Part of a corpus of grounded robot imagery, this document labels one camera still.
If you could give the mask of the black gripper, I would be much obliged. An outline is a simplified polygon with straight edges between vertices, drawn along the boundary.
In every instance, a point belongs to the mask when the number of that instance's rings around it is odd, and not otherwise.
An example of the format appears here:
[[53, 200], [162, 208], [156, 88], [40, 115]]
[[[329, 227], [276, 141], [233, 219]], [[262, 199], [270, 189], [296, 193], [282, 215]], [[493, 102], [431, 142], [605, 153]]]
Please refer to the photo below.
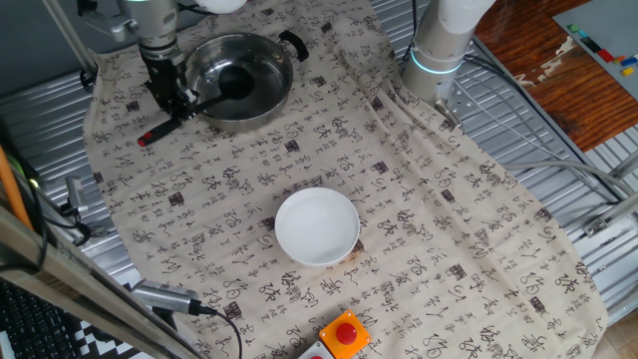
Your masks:
[[159, 107], [172, 119], [187, 120], [194, 114], [198, 92], [186, 86], [185, 56], [180, 49], [141, 49], [150, 79], [147, 87]]

